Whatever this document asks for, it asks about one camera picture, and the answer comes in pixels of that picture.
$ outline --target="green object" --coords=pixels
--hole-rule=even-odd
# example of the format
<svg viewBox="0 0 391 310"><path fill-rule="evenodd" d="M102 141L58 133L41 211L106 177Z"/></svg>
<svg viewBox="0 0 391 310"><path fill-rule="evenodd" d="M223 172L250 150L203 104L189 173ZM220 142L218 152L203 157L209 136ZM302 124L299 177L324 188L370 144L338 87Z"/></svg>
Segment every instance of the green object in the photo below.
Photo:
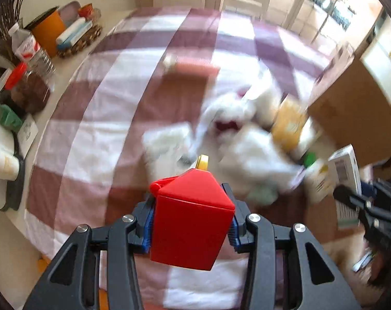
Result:
<svg viewBox="0 0 391 310"><path fill-rule="evenodd" d="M16 115L15 112L11 110L11 108L7 105L0 105L2 109L2 117L0 118L0 123L10 130L14 132L18 132L20 127L22 127L22 120Z"/></svg>
<svg viewBox="0 0 391 310"><path fill-rule="evenodd" d="M265 182L257 184L249 192L246 202L252 202L260 205L270 205L278 198L277 187L274 183Z"/></svg>
<svg viewBox="0 0 391 310"><path fill-rule="evenodd" d="M309 168L313 163L316 162L317 160L317 157L316 157L316 154L314 152L306 152L303 156L303 165L305 166L305 168Z"/></svg>

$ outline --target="jar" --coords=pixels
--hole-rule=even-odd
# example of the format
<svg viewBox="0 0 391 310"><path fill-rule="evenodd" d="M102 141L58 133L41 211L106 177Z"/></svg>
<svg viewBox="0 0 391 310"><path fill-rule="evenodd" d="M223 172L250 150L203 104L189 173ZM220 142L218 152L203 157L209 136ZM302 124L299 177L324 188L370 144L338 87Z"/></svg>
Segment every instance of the jar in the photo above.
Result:
<svg viewBox="0 0 391 310"><path fill-rule="evenodd" d="M20 108L11 98L10 91L4 89L7 79L12 73L11 69L5 69L0 76L0 105L7 105L19 118L24 118L26 112Z"/></svg>
<svg viewBox="0 0 391 310"><path fill-rule="evenodd" d="M4 88L10 91L12 100L30 114L44 109L50 96L50 90L43 79L35 71L28 71L23 62L14 68Z"/></svg>

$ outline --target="white box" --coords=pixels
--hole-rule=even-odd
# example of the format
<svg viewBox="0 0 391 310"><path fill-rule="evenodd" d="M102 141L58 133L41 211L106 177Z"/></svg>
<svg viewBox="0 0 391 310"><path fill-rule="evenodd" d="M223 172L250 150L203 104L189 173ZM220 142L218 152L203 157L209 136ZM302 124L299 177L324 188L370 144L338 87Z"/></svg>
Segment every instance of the white box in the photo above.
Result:
<svg viewBox="0 0 391 310"><path fill-rule="evenodd" d="M328 159L329 177L336 185L343 184L355 194L361 195L360 177L354 148L347 145L335 151ZM354 227L359 224L358 213L346 205L335 201L338 219L338 228Z"/></svg>

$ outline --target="metal screw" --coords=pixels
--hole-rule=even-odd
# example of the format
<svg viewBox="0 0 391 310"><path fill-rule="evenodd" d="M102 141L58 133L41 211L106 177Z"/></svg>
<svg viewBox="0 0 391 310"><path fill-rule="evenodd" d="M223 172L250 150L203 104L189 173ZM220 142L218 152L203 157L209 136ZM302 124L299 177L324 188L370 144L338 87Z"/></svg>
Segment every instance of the metal screw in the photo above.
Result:
<svg viewBox="0 0 391 310"><path fill-rule="evenodd" d="M304 231L306 231L306 226L303 225L302 223L297 223L295 225L295 230L296 232L303 233Z"/></svg>
<svg viewBox="0 0 391 310"><path fill-rule="evenodd" d="M257 213L249 214L249 220L254 223L257 223L260 220L260 216Z"/></svg>
<svg viewBox="0 0 391 310"><path fill-rule="evenodd" d="M126 214L122 217L124 223L132 223L134 221L134 216L132 214Z"/></svg>
<svg viewBox="0 0 391 310"><path fill-rule="evenodd" d="M88 230L88 225L85 223L80 224L79 226L76 227L76 230L79 233L85 233Z"/></svg>

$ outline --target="yellow package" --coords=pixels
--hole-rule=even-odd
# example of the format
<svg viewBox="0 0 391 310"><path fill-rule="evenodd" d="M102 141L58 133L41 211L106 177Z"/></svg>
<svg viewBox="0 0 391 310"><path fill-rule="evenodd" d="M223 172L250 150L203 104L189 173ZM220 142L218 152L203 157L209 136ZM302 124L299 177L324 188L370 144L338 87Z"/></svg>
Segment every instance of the yellow package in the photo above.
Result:
<svg viewBox="0 0 391 310"><path fill-rule="evenodd" d="M301 104L292 96L287 96L280 105L271 134L273 141L285 152L297 147L300 134L307 120Z"/></svg>

